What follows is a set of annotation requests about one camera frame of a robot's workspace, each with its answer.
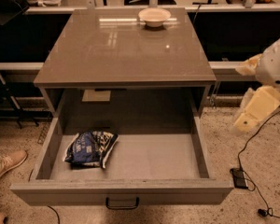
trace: cable plug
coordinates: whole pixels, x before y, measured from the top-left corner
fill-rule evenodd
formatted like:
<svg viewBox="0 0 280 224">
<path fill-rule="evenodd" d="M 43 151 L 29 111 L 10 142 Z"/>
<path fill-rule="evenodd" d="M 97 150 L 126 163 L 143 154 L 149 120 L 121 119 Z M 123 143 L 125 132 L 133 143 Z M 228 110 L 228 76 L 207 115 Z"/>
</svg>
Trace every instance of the cable plug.
<svg viewBox="0 0 280 224">
<path fill-rule="evenodd" d="M 263 209 L 259 209 L 258 214 L 262 217 L 268 216 L 268 212 L 266 210 L 263 210 Z"/>
</svg>

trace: drawer handle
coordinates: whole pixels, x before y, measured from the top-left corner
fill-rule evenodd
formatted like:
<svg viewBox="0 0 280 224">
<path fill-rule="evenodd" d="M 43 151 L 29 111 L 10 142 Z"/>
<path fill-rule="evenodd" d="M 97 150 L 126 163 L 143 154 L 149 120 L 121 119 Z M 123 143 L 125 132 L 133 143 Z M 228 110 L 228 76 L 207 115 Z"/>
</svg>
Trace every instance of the drawer handle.
<svg viewBox="0 0 280 224">
<path fill-rule="evenodd" d="M 136 197 L 136 203 L 131 206 L 110 206 L 109 198 L 105 198 L 105 206 L 110 210 L 134 210 L 138 207 L 140 199 Z"/>
</svg>

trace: power cable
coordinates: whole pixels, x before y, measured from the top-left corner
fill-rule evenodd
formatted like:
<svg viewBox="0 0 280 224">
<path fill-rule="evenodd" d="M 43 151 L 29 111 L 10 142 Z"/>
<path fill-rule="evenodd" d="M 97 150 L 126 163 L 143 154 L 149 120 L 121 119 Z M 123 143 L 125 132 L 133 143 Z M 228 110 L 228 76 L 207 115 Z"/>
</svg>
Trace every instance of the power cable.
<svg viewBox="0 0 280 224">
<path fill-rule="evenodd" d="M 245 146 L 244 148 L 238 153 L 238 161 L 239 161 L 239 164 L 240 164 L 240 168 L 239 168 L 239 171 L 242 171 L 243 173 L 245 173 L 245 175 L 248 177 L 248 178 L 242 178 L 240 176 L 236 176 L 236 178 L 239 178 L 239 179 L 244 179 L 246 181 L 249 181 L 253 184 L 253 188 L 252 189 L 248 189 L 249 191 L 254 191 L 254 190 L 257 190 L 258 193 L 259 193 L 259 196 L 261 197 L 261 199 L 265 202 L 266 204 L 266 207 L 267 209 L 259 209 L 258 210 L 258 214 L 261 215 L 262 217 L 266 217 L 266 216 L 270 216 L 270 217 L 275 217 L 275 218 L 279 218 L 280 219 L 280 216 L 276 216 L 273 214 L 273 209 L 268 205 L 268 202 L 265 200 L 265 198 L 263 197 L 263 195 L 261 194 L 260 190 L 259 190 L 259 187 L 256 185 L 256 183 L 252 180 L 252 178 L 249 176 L 249 174 L 244 171 L 244 168 L 243 168 L 243 165 L 241 163 L 241 159 L 240 159 L 240 155 L 246 150 L 249 142 L 254 138 L 256 137 L 260 130 L 262 129 L 262 127 L 271 119 L 273 118 L 275 115 L 279 114 L 280 113 L 280 110 L 275 112 L 274 114 L 272 114 L 269 118 L 267 118 L 259 127 L 259 129 L 246 141 L 245 143 Z"/>
</svg>

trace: black power adapter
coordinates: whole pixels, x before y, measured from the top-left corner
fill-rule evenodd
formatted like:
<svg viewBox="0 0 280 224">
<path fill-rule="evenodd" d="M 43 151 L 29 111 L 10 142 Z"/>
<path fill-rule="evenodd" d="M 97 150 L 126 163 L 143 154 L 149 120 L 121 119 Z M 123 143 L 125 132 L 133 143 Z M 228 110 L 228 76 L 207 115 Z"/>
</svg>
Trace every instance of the black power adapter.
<svg viewBox="0 0 280 224">
<path fill-rule="evenodd" d="M 233 184 L 238 189 L 248 189 L 248 184 L 245 178 L 245 172 L 243 170 L 232 168 L 231 174 L 233 178 Z"/>
</svg>

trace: black cable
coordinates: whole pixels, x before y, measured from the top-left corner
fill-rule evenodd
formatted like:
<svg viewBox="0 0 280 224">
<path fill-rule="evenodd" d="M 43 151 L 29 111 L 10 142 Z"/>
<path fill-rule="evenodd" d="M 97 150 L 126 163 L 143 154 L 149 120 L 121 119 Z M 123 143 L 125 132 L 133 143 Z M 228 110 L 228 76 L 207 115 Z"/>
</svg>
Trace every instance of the black cable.
<svg viewBox="0 0 280 224">
<path fill-rule="evenodd" d="M 259 129 L 245 142 L 244 148 L 238 153 L 238 156 L 237 156 L 238 161 L 239 161 L 239 164 L 240 164 L 240 170 L 241 170 L 241 171 L 243 171 L 243 166 L 242 166 L 241 159 L 240 159 L 241 153 L 243 153 L 243 152 L 246 150 L 246 148 L 247 148 L 249 142 L 250 142 L 256 135 L 259 134 L 259 132 L 260 132 L 260 130 L 262 129 L 262 127 L 263 127 L 271 118 L 273 118 L 275 115 L 277 115 L 277 114 L 279 114 L 279 113 L 280 113 L 280 110 L 277 111 L 277 112 L 275 112 L 274 114 L 272 114 L 270 117 L 268 117 L 268 118 L 260 125 Z"/>
<path fill-rule="evenodd" d="M 275 217 L 275 218 L 279 218 L 280 219 L 280 216 L 276 216 L 273 214 L 273 209 L 268 205 L 268 202 L 265 200 L 265 198 L 263 197 L 262 193 L 260 192 L 259 190 L 259 187 L 256 185 L 256 183 L 251 179 L 251 177 L 249 176 L 249 174 L 244 171 L 244 173 L 246 174 L 246 176 L 248 178 L 246 178 L 245 180 L 251 182 L 254 186 L 254 188 L 252 189 L 249 189 L 249 191 L 254 191 L 254 190 L 257 190 L 261 199 L 264 201 L 264 203 L 266 204 L 267 206 L 267 210 L 264 210 L 264 209 L 259 209 L 258 210 L 258 213 L 262 216 L 262 217 L 266 217 L 266 216 L 270 216 L 270 217 Z"/>
<path fill-rule="evenodd" d="M 51 206 L 49 206 L 49 205 L 48 205 L 48 208 L 51 209 L 51 210 L 53 210 L 53 212 L 54 212 L 54 213 L 56 214 L 56 216 L 57 216 L 57 223 L 60 224 L 60 218 L 59 218 L 59 215 L 58 215 L 57 211 L 56 211 L 53 207 L 51 207 Z"/>
<path fill-rule="evenodd" d="M 30 181 L 30 178 L 31 178 L 31 174 L 32 174 L 32 172 L 34 171 L 34 169 L 30 172 L 30 175 L 29 175 L 29 177 L 28 177 L 28 182 Z M 57 211 L 53 208 L 53 207 L 51 207 L 51 206 L 47 206 L 49 209 L 51 209 L 51 210 L 53 210 L 53 212 L 56 214 L 56 216 L 57 216 L 57 223 L 58 224 L 60 224 L 60 218 L 59 218 L 59 215 L 58 215 L 58 213 L 57 213 Z"/>
<path fill-rule="evenodd" d="M 246 148 L 247 148 L 247 145 L 249 144 L 249 142 L 256 136 L 259 134 L 260 130 L 262 129 L 262 127 L 271 119 L 273 118 L 275 115 L 279 114 L 280 113 L 280 110 L 275 112 L 274 114 L 272 114 L 269 118 L 267 118 L 259 127 L 259 129 L 246 141 L 245 143 L 245 146 L 244 148 L 238 153 L 238 161 L 239 161 L 239 164 L 240 164 L 240 168 L 239 170 L 242 171 L 243 173 L 245 173 L 245 175 L 248 177 L 248 178 L 242 178 L 240 176 L 236 176 L 236 178 L 242 178 L 242 179 L 245 179 L 246 181 L 249 181 L 253 184 L 253 188 L 252 189 L 248 189 L 249 191 L 254 191 L 254 190 L 257 190 L 261 199 L 265 202 L 266 204 L 266 207 L 267 207 L 267 210 L 263 210 L 263 209 L 259 209 L 258 210 L 258 213 L 262 216 L 262 217 L 266 217 L 266 216 L 270 216 L 270 217 L 275 217 L 275 218 L 279 218 L 279 216 L 276 216 L 273 214 L 273 209 L 268 205 L 268 202 L 265 200 L 265 198 L 263 197 L 262 193 L 260 192 L 259 190 L 259 187 L 256 185 L 256 183 L 252 180 L 252 178 L 249 176 L 249 174 L 244 171 L 243 169 L 243 165 L 241 163 L 241 159 L 240 159 L 240 155 L 241 153 L 243 153 Z"/>
</svg>

